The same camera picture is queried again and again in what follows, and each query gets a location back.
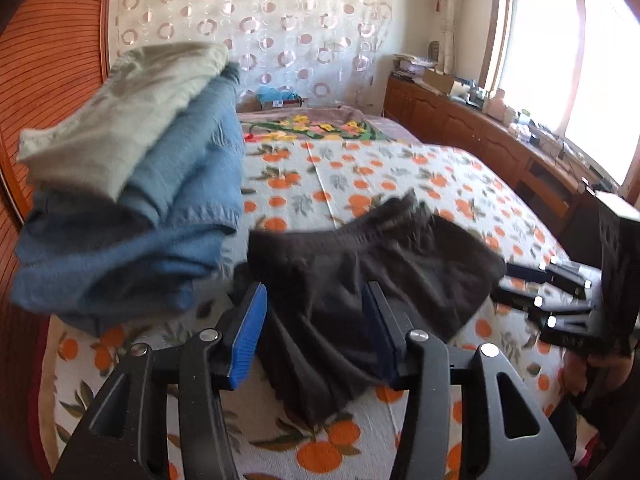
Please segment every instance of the bed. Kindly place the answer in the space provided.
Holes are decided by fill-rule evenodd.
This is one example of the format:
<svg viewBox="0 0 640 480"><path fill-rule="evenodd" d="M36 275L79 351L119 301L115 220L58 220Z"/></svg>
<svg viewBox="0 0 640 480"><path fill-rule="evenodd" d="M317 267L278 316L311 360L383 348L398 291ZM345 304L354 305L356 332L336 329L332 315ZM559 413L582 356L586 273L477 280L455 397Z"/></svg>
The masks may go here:
<svg viewBox="0 0 640 480"><path fill-rule="evenodd" d="M134 341L163 348L215 324L230 306L225 284L234 264L245 258L250 229L334 229L413 188L434 213L468 229L507 260L537 263L554 255L566 257L515 193L467 152L420 144L404 128L382 118L350 116L351 120L339 117L337 122L318 123L302 110L280 114L273 128L258 132L252 128L254 114L241 115L245 215L238 233L224 244L219 272L199 284L197 310L179 319L117 327L100 339L63 326L54 317L50 320L38 389L38 437L50 468L94 394ZM269 122L265 116L257 120ZM322 132L311 130L318 124ZM517 280L514 285L534 286ZM540 293L554 294L546 287ZM522 313L487 300L452 342L469 349L483 342L498 345L547 416L558 405L564 393L560 349L538 341ZM386 479L401 437L406 398L403 392L379 386L324 424L308 428L284 411L254 360L242 386L223 393L239 475L246 480ZM462 438L459 391L452 391L450 405L446 478L453 480L458 477ZM170 472L177 480L183 474L177 399L171 394L167 407Z"/></svg>

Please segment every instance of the curtain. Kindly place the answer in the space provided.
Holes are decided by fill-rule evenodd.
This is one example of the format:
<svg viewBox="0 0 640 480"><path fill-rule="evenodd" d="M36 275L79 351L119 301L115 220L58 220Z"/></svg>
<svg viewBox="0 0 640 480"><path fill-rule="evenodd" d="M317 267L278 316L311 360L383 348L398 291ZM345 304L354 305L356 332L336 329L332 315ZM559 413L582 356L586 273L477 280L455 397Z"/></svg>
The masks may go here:
<svg viewBox="0 0 640 480"><path fill-rule="evenodd" d="M224 43L241 102L261 85L311 105L370 103L392 0L111 0L110 52L167 41Z"/></svg>
<svg viewBox="0 0 640 480"><path fill-rule="evenodd" d="M461 0L440 0L440 53L438 70L453 74L455 69L456 19L460 13Z"/></svg>

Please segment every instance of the light green cloth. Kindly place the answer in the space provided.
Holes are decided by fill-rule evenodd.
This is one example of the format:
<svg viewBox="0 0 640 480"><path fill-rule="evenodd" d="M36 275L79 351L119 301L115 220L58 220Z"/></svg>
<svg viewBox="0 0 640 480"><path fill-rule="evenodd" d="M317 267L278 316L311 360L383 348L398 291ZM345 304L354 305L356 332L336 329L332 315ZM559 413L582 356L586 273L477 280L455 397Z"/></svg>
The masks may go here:
<svg viewBox="0 0 640 480"><path fill-rule="evenodd" d="M216 43L171 43L126 52L71 117L20 133L29 182L117 200L136 164L228 63Z"/></svg>

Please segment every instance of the metal screw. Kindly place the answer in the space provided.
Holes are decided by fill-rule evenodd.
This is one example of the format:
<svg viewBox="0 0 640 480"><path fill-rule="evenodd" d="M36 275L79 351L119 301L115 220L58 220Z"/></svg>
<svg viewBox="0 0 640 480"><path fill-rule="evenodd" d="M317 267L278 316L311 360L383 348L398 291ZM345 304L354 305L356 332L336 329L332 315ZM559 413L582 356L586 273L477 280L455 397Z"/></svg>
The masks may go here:
<svg viewBox="0 0 640 480"><path fill-rule="evenodd" d="M429 334L424 330L411 330L411 332L409 332L409 338L411 338L412 341L421 343L422 341L427 341Z"/></svg>
<svg viewBox="0 0 640 480"><path fill-rule="evenodd" d="M146 343L136 343L131 347L131 355L135 357L140 357L141 355L146 354L146 351L149 350L149 346Z"/></svg>
<svg viewBox="0 0 640 480"><path fill-rule="evenodd" d="M200 332L200 339L202 341L215 341L220 337L220 334L214 328L206 328Z"/></svg>
<svg viewBox="0 0 640 480"><path fill-rule="evenodd" d="M480 351L487 357L498 357L498 354L500 354L500 350L493 343L484 343L480 347Z"/></svg>

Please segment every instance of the wooden dresser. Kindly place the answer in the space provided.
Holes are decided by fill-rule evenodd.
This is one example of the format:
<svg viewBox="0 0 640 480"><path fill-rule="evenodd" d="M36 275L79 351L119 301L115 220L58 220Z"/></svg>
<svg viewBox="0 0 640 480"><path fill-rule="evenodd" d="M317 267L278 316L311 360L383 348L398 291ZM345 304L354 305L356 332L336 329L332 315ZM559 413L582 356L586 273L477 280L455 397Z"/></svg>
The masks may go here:
<svg viewBox="0 0 640 480"><path fill-rule="evenodd" d="M478 110L391 76L385 117L422 142L472 153L508 184L558 237L572 218L584 186L541 150L523 144Z"/></svg>

